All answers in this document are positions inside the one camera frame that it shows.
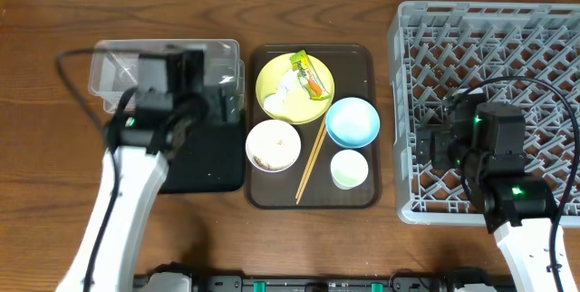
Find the dark brown tray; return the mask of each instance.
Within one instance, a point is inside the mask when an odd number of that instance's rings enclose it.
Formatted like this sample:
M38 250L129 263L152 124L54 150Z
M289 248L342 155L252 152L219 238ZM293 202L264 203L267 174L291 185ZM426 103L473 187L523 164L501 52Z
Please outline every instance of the dark brown tray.
M372 58L364 47L357 44L265 45L255 50L252 55L248 75L249 128L270 119L256 98L256 79L260 70L278 55L295 53L302 49L326 64L333 74L333 102L344 97L360 97L376 106ZM369 163L369 176L366 181L354 189L340 190L332 181L330 161L343 148L326 135L300 204L296 205L296 191L322 118L321 116L310 123L294 126L300 134L302 149L298 160L289 169L266 173L254 168L246 160L246 197L252 204L260 209L363 209L379 199L382 185L378 138L371 145L357 150Z

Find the clear plastic container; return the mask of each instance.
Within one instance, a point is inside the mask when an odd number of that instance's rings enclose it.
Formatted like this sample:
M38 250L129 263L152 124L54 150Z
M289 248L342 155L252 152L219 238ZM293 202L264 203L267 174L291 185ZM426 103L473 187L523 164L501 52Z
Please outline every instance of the clear plastic container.
M139 39L107 40L95 45L99 49L131 49L162 52L169 46L203 48L205 51L204 84L227 85L238 96L238 109L244 105L244 63L239 59L239 44L232 39ZM114 113L124 91L139 82L139 56L128 53L94 54L92 56L89 93L103 99L103 109ZM130 101L128 109L134 107Z

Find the white bowl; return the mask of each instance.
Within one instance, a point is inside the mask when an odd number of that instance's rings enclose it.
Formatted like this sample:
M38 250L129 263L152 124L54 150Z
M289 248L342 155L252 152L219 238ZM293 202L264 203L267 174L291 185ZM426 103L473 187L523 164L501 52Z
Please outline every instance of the white bowl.
M257 169L286 170L300 155L300 136L292 125L280 120L259 123L246 138L246 156Z
M342 190L358 187L369 175L369 164L360 152L339 151L330 161L330 173L336 187Z

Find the yellow plate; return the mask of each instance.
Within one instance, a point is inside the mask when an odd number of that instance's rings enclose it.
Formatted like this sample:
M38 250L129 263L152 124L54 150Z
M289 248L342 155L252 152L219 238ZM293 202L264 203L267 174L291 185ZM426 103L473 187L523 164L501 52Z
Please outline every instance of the yellow plate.
M257 76L256 97L262 110L271 118L290 124L304 124L316 120L333 103L334 79L324 63L312 55L308 55L324 88L330 93L330 98L323 101L311 100L308 97L308 93L302 88L298 80L296 80L295 88L288 92L284 100L282 111L280 113L266 111L264 109L264 99L276 93L282 76L292 68L292 64L290 63L290 56L292 55L293 53L280 55L262 68L262 71Z

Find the bowl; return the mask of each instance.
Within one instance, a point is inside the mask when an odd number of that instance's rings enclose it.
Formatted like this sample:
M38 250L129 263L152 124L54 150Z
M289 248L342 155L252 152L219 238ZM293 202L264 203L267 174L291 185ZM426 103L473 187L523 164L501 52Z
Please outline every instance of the bowl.
M337 145L357 149L371 143L379 134L381 119L370 103L360 98L336 102L326 115L326 130Z
M314 56L308 55L324 88L330 93L330 98L323 101L311 100L298 80L295 80L295 86L288 92L282 110L277 113L267 111L264 106L266 97L276 93L280 80L287 71L292 69L290 62L292 55L294 53L277 56L262 68L256 80L256 98L262 110L272 119L282 120L290 124L305 124L322 116L333 103L334 78L324 63Z
M369 175L369 164L360 152L339 151L330 162L330 173L336 187L349 190L366 180Z
M246 156L259 170L286 170L300 155L300 136L292 125L279 121L260 122L246 138Z

